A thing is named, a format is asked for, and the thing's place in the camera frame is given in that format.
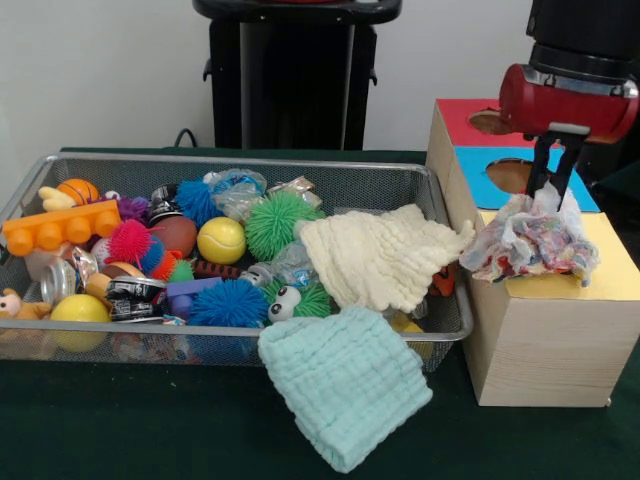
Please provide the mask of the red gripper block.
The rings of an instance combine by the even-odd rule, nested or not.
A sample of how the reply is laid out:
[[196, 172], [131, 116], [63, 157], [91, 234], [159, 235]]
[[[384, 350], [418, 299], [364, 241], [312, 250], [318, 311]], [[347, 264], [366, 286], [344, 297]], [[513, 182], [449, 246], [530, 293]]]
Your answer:
[[511, 65], [499, 92], [501, 119], [513, 132], [538, 136], [526, 194], [534, 198], [548, 179], [553, 139], [564, 150], [553, 176], [562, 206], [574, 166], [587, 142], [613, 144], [623, 138], [639, 112], [639, 89], [632, 80], [606, 84], [543, 73], [526, 64]]

